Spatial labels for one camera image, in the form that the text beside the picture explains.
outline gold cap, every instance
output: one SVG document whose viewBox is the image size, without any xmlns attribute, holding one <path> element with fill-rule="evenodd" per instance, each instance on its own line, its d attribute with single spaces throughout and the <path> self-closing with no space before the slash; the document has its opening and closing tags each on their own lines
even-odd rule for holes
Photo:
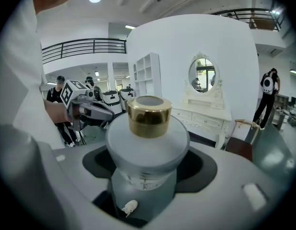
<svg viewBox="0 0 296 230">
<path fill-rule="evenodd" d="M 129 127 L 143 138 L 164 135 L 171 116 L 171 102 L 155 96 L 140 96 L 127 102 Z"/>
</svg>

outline balcony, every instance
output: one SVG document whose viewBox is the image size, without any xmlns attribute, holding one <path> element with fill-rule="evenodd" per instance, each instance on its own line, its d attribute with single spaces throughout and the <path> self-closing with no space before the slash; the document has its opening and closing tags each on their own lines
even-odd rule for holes
<svg viewBox="0 0 296 230">
<path fill-rule="evenodd" d="M 269 9 L 236 9 L 224 10 L 213 13 L 213 15 L 220 15 L 230 17 L 249 24 L 251 29 L 261 29 L 269 31 L 280 31 L 281 25 L 285 20 L 285 11 L 278 12 Z"/>
<path fill-rule="evenodd" d="M 126 54 L 125 43 L 125 40 L 116 38 L 86 38 L 66 41 L 43 48 L 43 64 L 70 56 L 84 54 Z"/>
</svg>

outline oval mirror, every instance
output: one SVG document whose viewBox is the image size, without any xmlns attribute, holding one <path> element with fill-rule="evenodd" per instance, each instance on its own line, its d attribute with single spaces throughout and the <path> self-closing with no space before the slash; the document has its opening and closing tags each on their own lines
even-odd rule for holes
<svg viewBox="0 0 296 230">
<path fill-rule="evenodd" d="M 190 67 L 189 81 L 200 93 L 208 92 L 215 84 L 216 72 L 213 64 L 206 58 L 196 59 Z"/>
</svg>

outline black shirt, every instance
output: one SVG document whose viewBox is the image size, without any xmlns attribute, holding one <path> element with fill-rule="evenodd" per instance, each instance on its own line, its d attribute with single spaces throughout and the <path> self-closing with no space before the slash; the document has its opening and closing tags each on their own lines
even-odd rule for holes
<svg viewBox="0 0 296 230">
<path fill-rule="evenodd" d="M 261 86 L 263 86 L 264 79 L 265 79 L 266 77 L 269 77 L 269 74 L 270 74 L 270 73 L 271 73 L 271 72 L 269 71 L 269 72 L 267 72 L 267 73 L 265 73 L 265 74 L 263 75 L 262 80 L 261 80 Z M 277 73 L 273 73 L 273 74 L 272 74 L 273 88 L 274 88 L 274 84 L 275 84 L 276 82 L 278 82 L 277 78 L 278 78 Z"/>
<path fill-rule="evenodd" d="M 60 97 L 61 93 L 62 93 L 62 89 L 60 89 L 59 92 L 56 91 L 55 88 L 50 89 L 47 94 L 47 101 L 62 103 L 62 100 Z"/>
</svg>

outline vanity table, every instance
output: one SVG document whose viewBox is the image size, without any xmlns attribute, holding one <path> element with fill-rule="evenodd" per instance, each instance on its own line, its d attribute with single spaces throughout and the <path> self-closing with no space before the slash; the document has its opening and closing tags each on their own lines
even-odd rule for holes
<svg viewBox="0 0 296 230">
<path fill-rule="evenodd" d="M 185 80 L 183 99 L 173 105 L 171 114 L 182 121 L 187 129 L 197 127 L 198 132 L 203 129 L 216 135 L 215 148 L 221 149 L 232 116 L 230 107 L 223 99 L 218 66 L 212 62 L 202 53 L 193 58 L 189 79 Z"/>
</svg>

